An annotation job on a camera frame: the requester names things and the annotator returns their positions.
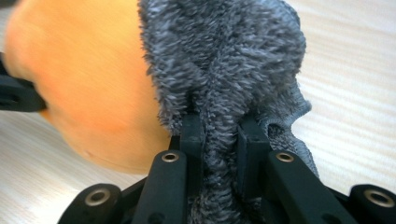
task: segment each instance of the light wood grain surface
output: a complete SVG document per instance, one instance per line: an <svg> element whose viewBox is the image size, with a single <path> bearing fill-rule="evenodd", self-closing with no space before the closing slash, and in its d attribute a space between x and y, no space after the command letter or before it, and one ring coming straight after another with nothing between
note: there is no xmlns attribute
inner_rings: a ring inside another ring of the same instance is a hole
<svg viewBox="0 0 396 224"><path fill-rule="evenodd" d="M0 3L0 51L12 2ZM396 192L396 1L288 2L307 38L298 80L313 105L294 134L327 186ZM0 223L55 223L88 186L124 189L141 178L84 161L37 114L0 112Z"/></svg>

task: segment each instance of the gray knit fabric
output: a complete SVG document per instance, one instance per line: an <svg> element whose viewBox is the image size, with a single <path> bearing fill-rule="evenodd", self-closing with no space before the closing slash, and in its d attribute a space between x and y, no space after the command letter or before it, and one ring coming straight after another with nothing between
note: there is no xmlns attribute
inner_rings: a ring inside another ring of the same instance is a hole
<svg viewBox="0 0 396 224"><path fill-rule="evenodd" d="M237 124L257 117L273 149L296 152L317 174L291 124L310 108L300 94L305 39L296 12L280 0L141 0L142 38L157 88L159 119L179 134L199 113L205 130L205 180L190 223L263 223L259 200L234 190Z"/></svg>

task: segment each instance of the orange foam object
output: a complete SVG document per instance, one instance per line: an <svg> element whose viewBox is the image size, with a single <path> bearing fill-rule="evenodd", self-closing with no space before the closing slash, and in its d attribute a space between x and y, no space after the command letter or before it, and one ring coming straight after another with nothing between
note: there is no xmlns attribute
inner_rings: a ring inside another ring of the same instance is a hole
<svg viewBox="0 0 396 224"><path fill-rule="evenodd" d="M6 30L5 63L35 83L41 114L83 158L144 174L169 137L140 40L137 0L23 0Z"/></svg>

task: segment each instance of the black mechanical part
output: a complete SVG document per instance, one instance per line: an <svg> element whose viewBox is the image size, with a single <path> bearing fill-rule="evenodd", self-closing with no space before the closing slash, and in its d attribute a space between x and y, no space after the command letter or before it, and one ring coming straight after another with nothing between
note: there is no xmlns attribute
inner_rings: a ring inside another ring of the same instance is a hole
<svg viewBox="0 0 396 224"><path fill-rule="evenodd" d="M259 185L260 162L271 151L268 138L253 116L246 116L238 127L236 143L238 192L245 199L262 196Z"/></svg>
<svg viewBox="0 0 396 224"><path fill-rule="evenodd" d="M151 165L132 224L187 223L187 156L160 152Z"/></svg>
<svg viewBox="0 0 396 224"><path fill-rule="evenodd" d="M67 207L59 224L120 223L121 191L117 186L97 184L84 189Z"/></svg>
<svg viewBox="0 0 396 224"><path fill-rule="evenodd" d="M396 222L396 195L374 185L353 187L346 208L362 224Z"/></svg>
<svg viewBox="0 0 396 224"><path fill-rule="evenodd" d="M199 116L189 114L182 120L179 149L186 153L188 159L187 194L190 197L198 195L204 179L203 167L203 128Z"/></svg>
<svg viewBox="0 0 396 224"><path fill-rule="evenodd" d="M143 178L133 184L131 187L122 191L122 200L120 202L120 206L122 207L124 214L121 222L122 224L132 222L140 195L143 191L143 187L145 187L146 184L146 179L147 178Z"/></svg>
<svg viewBox="0 0 396 224"><path fill-rule="evenodd" d="M289 218L286 223L357 223L297 155L272 151L263 167L262 200L272 210L272 204L281 205Z"/></svg>
<svg viewBox="0 0 396 224"><path fill-rule="evenodd" d="M0 58L0 110L36 112L46 108L32 82L11 77Z"/></svg>

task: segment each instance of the metal screw insert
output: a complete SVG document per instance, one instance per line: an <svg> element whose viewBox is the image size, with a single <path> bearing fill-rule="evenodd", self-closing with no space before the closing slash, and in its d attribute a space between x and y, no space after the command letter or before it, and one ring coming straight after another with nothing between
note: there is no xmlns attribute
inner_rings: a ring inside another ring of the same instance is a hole
<svg viewBox="0 0 396 224"><path fill-rule="evenodd" d="M85 198L85 204L88 206L97 206L105 203L110 198L110 191L108 189L95 189Z"/></svg>
<svg viewBox="0 0 396 224"><path fill-rule="evenodd" d="M165 162L174 162L178 160L178 155L176 153L166 153L163 155L163 161Z"/></svg>
<svg viewBox="0 0 396 224"><path fill-rule="evenodd" d="M391 199L387 194L375 190L367 189L364 191L364 196L372 203L379 205L381 207L391 208L395 205L393 199Z"/></svg>
<svg viewBox="0 0 396 224"><path fill-rule="evenodd" d="M294 157L291 156L289 153L286 152L279 152L276 154L278 160L283 162L292 162L294 161Z"/></svg>

